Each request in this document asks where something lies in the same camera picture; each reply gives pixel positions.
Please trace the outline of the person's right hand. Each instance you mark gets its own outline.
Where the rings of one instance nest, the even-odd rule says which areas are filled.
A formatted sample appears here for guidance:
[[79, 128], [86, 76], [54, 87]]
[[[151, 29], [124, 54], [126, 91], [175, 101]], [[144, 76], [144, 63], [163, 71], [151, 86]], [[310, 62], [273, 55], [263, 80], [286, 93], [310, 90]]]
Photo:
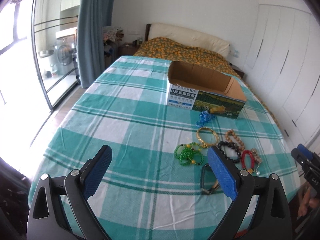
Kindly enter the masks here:
[[299, 190], [299, 209], [297, 213], [298, 218], [305, 216], [309, 207], [312, 209], [319, 207], [319, 199], [311, 195], [313, 192], [314, 190], [311, 186], [308, 186], [306, 189]]

